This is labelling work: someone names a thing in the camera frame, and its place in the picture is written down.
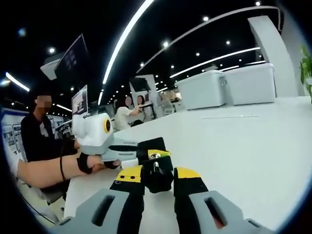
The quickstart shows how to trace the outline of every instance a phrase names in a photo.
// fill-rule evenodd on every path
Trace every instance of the computer screen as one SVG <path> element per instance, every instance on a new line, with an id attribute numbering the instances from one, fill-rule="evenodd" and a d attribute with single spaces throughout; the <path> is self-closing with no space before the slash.
<path id="1" fill-rule="evenodd" d="M 73 115 L 85 115 L 88 113 L 88 86 L 85 85 L 72 97 Z"/>
<path id="2" fill-rule="evenodd" d="M 145 78 L 133 77 L 130 79 L 130 83 L 136 92 L 151 90 Z"/>
<path id="3" fill-rule="evenodd" d="M 149 94 L 145 94 L 145 102 L 148 102 L 150 100 L 150 95 Z"/>
<path id="4" fill-rule="evenodd" d="M 64 90 L 70 89 L 73 83 L 84 84 L 90 72 L 88 50 L 81 34 L 64 53 L 54 71 L 57 81 Z"/>

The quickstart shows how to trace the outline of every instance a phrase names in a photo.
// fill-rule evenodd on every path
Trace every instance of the white table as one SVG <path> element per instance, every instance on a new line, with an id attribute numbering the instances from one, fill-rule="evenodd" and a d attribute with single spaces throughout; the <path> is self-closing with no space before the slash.
<path id="1" fill-rule="evenodd" d="M 277 230 L 305 193 L 312 166 L 312 106 L 308 97 L 276 103 L 174 113 L 120 131 L 144 141 L 163 137 L 174 166 L 199 172 L 209 190 L 239 206 L 245 218 Z M 118 170 L 71 180 L 64 216 L 101 188 Z M 172 191 L 146 190 L 140 233 L 178 233 Z"/>

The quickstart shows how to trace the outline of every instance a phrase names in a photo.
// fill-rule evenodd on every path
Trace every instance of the black cable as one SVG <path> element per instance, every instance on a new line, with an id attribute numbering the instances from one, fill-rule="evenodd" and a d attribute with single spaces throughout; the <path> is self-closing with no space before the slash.
<path id="1" fill-rule="evenodd" d="M 22 196 L 22 198 L 26 201 L 26 203 L 37 213 L 39 214 L 41 217 L 45 218 L 46 220 L 48 220 L 50 223 L 53 223 L 55 225 L 55 222 L 49 220 L 47 217 L 43 216 L 40 212 L 38 212 L 28 201 L 27 199 L 23 196 L 23 194 L 20 193 L 20 195 Z"/>
<path id="2" fill-rule="evenodd" d="M 64 144 L 62 144 L 62 148 L 60 150 L 60 156 L 59 156 L 59 168 L 60 168 L 60 172 L 62 174 L 63 181 L 65 181 L 66 179 L 65 179 L 65 176 L 64 176 L 64 172 L 63 172 L 62 158 L 63 158 L 63 149 L 64 149 L 64 147 L 65 147 L 65 145 L 67 143 L 67 140 L 68 140 L 68 138 L 66 138 L 65 141 L 64 141 Z"/>

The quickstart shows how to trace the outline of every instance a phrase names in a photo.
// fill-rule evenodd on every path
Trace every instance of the wall display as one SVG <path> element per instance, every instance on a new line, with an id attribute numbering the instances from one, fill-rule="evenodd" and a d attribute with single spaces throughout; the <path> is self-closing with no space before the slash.
<path id="1" fill-rule="evenodd" d="M 72 98 L 73 115 L 84 115 L 88 113 L 88 87 L 85 85 Z"/>
<path id="2" fill-rule="evenodd" d="M 19 135 L 21 135 L 20 130 L 20 123 L 22 119 L 28 114 L 27 112 L 22 111 L 15 111 L 11 109 L 3 109 L 3 118 L 1 120 L 1 128 L 2 128 L 2 139 L 3 143 L 7 144 L 11 151 L 12 155 L 16 155 L 19 159 L 23 160 L 21 149 L 20 149 L 20 142 L 19 142 Z M 60 126 L 64 119 L 60 116 L 48 116 L 53 131 Z"/>

